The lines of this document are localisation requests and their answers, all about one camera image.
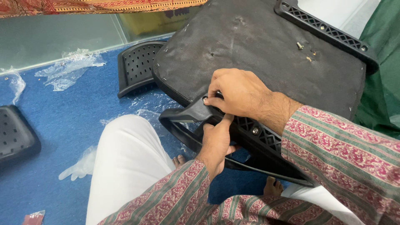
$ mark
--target bolt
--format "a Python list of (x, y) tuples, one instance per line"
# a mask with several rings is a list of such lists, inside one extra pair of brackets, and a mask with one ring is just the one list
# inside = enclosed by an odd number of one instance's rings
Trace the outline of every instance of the bolt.
[(300, 43), (297, 42), (297, 48), (298, 48), (299, 50), (302, 50), (303, 47), (304, 47), (303, 45), (301, 45)]
[(260, 129), (258, 127), (253, 127), (253, 129), (251, 129), (251, 133), (254, 135), (258, 135), (259, 132), (260, 132)]

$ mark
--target blue carpet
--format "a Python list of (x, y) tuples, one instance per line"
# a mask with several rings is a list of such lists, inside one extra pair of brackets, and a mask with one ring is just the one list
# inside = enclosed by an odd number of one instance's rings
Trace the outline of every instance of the blue carpet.
[[(178, 106), (158, 88), (118, 99), (117, 55), (121, 51), (103, 53), (107, 64), (88, 68), (65, 91), (55, 92), (52, 85), (43, 85), (45, 78), (34, 76), (46, 67), (21, 74), (26, 88), (16, 105), (39, 136), (42, 151), (0, 168), (0, 224), (21, 224), (24, 215), (41, 210), (46, 211), (44, 225), (85, 224), (92, 176), (60, 181), (58, 175), (74, 165), (90, 145), (97, 145), (104, 128), (99, 120), (141, 108), (161, 113)], [(2, 85), (0, 80), (0, 105), (9, 104), (13, 94)], [(192, 156), (171, 135), (160, 139), (170, 157)], [(209, 200), (219, 203), (235, 194), (261, 194), (265, 180), (259, 173), (225, 169), (212, 182)]]

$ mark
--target hand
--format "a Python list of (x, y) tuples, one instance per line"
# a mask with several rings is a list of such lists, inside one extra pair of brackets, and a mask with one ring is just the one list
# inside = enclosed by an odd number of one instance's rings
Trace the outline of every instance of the hand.
[[(218, 90), (224, 99), (215, 97)], [(238, 69), (216, 70), (204, 103), (225, 113), (258, 120), (279, 135), (293, 113), (303, 106), (280, 92), (272, 92), (253, 72)]]
[(225, 156), (239, 149), (239, 146), (229, 146), (229, 126), (234, 116), (225, 114), (224, 118), (216, 126), (204, 124), (203, 147), (196, 159), (202, 161), (210, 176), (210, 182), (222, 172), (225, 164)]

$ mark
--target green fabric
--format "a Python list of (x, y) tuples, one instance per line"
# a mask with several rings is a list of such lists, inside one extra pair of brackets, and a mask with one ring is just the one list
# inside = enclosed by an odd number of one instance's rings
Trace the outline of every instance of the green fabric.
[(380, 70), (366, 78), (354, 121), (400, 139), (400, 128), (390, 122), (400, 118), (400, 1), (382, 0), (360, 40), (375, 51)]

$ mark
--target red and green striped fabric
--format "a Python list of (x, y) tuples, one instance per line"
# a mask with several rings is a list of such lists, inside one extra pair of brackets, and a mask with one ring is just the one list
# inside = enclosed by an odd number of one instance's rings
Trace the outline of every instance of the red and green striped fabric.
[[(304, 106), (285, 127), (282, 156), (366, 225), (400, 223), (400, 141)], [(204, 164), (189, 161), (100, 225), (344, 224), (315, 204), (285, 197), (237, 195), (210, 205), (209, 185)]]

